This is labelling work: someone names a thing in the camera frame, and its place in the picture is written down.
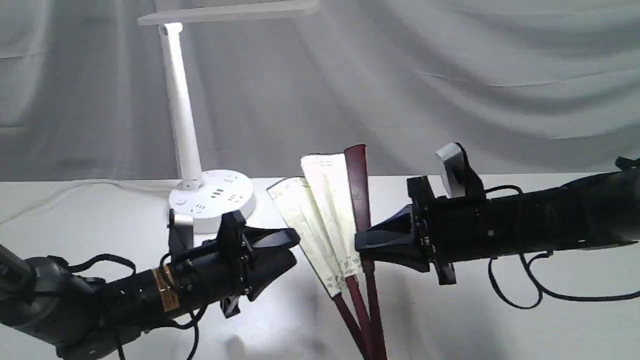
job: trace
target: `white power cord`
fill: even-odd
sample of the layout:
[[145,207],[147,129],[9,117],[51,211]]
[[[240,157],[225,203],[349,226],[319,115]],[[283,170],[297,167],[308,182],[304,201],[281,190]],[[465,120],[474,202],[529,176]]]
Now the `white power cord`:
[[0,220],[0,225],[5,225],[8,222],[11,222],[21,216],[27,215],[28,213],[40,209],[48,204],[51,204],[56,199],[60,198],[65,193],[68,193],[71,190],[78,189],[87,185],[96,185],[96,184],[108,184],[113,185],[117,188],[121,188],[127,191],[133,192],[170,192],[175,184],[167,184],[164,186],[141,186],[135,184],[129,184],[124,181],[112,180],[112,179],[96,179],[96,180],[74,180],[69,181],[69,185],[63,188],[57,188],[53,190],[48,196],[40,199],[38,201],[34,201],[26,207],[22,208],[20,211],[14,213],[10,217]]

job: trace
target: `white tabletop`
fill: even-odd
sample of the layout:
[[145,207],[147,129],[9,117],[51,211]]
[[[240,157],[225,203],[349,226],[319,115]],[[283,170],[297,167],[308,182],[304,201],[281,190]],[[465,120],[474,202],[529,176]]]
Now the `white tabletop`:
[[[525,191],[563,184],[585,174],[483,176],[485,186],[517,184]],[[434,177],[437,194],[444,193]],[[256,227],[285,227],[266,194],[276,179],[254,180]],[[0,183],[0,221],[66,183]],[[403,177],[371,179],[373,222],[408,202]],[[98,184],[78,188],[44,209],[0,225],[0,243],[28,258],[57,255],[70,263],[109,252],[134,261],[139,270],[157,266],[167,251],[167,193],[139,193]],[[334,305],[299,249],[298,265],[275,281],[242,313],[224,319],[217,306],[200,322],[196,359],[358,359]],[[558,252],[534,271],[543,284],[573,295],[613,295],[640,289],[640,245],[624,249]],[[502,258],[495,272],[515,302],[535,300],[533,285],[515,257]],[[108,281],[128,269],[98,264],[86,274]],[[389,359],[632,359],[640,355],[640,300],[577,304],[545,298],[518,311],[493,293],[486,260],[456,264],[458,284],[439,286],[435,274],[380,263],[381,312]],[[56,359],[54,349],[0,326],[2,359]],[[185,359],[193,333],[163,329],[125,346],[128,359]],[[112,354],[109,359],[116,359]]]

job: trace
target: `white cloth backdrop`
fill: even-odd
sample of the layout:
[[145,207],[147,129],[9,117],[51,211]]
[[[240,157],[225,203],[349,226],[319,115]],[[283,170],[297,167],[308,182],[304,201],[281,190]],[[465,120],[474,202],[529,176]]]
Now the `white cloth backdrop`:
[[[183,7],[215,0],[182,0]],[[304,19],[188,24],[204,168],[300,173],[369,146],[373,174],[612,169],[640,156],[635,0],[321,0]],[[176,176],[151,0],[0,4],[0,180]]]

